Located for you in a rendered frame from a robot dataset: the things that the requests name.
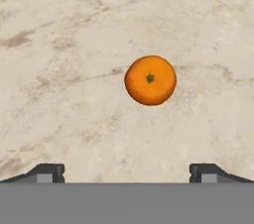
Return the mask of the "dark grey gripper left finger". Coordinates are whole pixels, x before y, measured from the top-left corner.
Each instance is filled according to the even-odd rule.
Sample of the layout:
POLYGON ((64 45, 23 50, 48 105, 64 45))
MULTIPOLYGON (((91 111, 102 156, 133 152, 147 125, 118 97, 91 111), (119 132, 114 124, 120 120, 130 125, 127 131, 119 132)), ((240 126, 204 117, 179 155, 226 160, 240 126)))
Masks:
POLYGON ((64 183, 64 164, 39 164, 27 173, 0 180, 0 183, 64 183))

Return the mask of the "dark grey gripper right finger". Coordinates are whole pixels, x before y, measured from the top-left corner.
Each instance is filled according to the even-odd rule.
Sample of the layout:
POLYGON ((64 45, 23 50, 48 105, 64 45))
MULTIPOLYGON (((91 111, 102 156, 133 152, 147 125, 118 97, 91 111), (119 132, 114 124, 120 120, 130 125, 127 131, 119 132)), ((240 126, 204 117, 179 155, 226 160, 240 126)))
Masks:
POLYGON ((233 183, 253 180, 227 173, 216 164, 191 164, 190 183, 233 183))

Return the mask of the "orange tangerine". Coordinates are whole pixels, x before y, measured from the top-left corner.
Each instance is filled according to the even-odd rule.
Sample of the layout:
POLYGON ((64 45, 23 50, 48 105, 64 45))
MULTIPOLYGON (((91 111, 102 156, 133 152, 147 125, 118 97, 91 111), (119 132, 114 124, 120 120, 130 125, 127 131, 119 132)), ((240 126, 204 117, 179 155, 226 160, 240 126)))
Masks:
POLYGON ((168 100, 177 85, 173 66, 161 56, 135 60, 124 77, 129 95, 143 105, 160 105, 168 100))

